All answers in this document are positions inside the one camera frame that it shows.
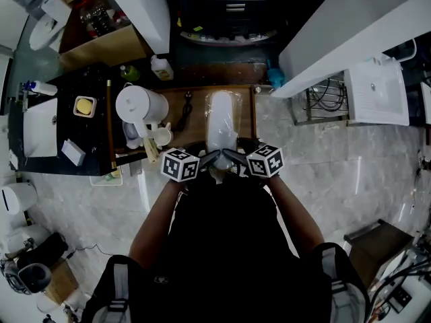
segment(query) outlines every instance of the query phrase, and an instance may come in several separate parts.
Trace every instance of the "white electric kettle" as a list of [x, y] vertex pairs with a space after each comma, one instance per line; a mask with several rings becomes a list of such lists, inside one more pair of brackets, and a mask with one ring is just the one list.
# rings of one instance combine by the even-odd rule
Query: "white electric kettle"
[[147, 124], [156, 130], [157, 125], [168, 116], [168, 100], [156, 92], [127, 83], [115, 102], [115, 109], [120, 118], [133, 123], [138, 135], [142, 138], [152, 137]]

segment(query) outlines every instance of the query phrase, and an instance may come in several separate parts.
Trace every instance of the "marble floor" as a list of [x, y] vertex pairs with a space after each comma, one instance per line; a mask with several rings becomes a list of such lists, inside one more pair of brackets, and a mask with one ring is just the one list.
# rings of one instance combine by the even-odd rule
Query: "marble floor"
[[[292, 105], [295, 116], [304, 118], [296, 98]], [[257, 96], [256, 109], [258, 135], [282, 147], [286, 167], [281, 177], [327, 241], [343, 244], [345, 233], [379, 218], [411, 234], [423, 226], [431, 202], [431, 174], [422, 174], [412, 196], [418, 149], [427, 152], [422, 129], [346, 127], [342, 122], [295, 127], [288, 100], [269, 96]], [[167, 181], [149, 164], [117, 187], [91, 186], [88, 178], [75, 176], [26, 176], [39, 196], [29, 210], [35, 222], [61, 232], [71, 250], [97, 243], [111, 254], [128, 253]], [[70, 259], [82, 291], [92, 292], [107, 259], [97, 249]]]

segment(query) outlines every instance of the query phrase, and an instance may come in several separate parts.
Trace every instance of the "backpack strap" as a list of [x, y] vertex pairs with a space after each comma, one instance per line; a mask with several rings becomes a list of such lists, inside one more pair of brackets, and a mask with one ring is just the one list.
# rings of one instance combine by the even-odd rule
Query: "backpack strap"
[[331, 278], [331, 323], [363, 323], [368, 298], [361, 281], [346, 272], [354, 271], [345, 251], [334, 244], [321, 250], [322, 271]]
[[115, 299], [96, 312], [93, 323], [131, 323], [129, 307], [129, 269], [114, 265]]

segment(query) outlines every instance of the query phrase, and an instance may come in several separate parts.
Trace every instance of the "white cup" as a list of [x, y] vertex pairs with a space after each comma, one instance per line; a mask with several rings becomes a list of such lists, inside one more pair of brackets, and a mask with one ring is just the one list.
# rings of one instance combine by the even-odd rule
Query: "white cup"
[[162, 149], [163, 146], [168, 145], [174, 138], [174, 133], [170, 130], [170, 122], [166, 127], [158, 128], [155, 131], [152, 130], [152, 134], [158, 149]]

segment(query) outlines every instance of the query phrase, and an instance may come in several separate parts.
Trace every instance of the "wire rack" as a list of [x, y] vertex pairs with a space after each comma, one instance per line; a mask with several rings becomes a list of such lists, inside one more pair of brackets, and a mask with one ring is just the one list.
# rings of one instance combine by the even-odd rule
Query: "wire rack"
[[306, 121], [296, 125], [349, 120], [347, 92], [341, 75], [335, 75], [309, 87], [303, 93]]

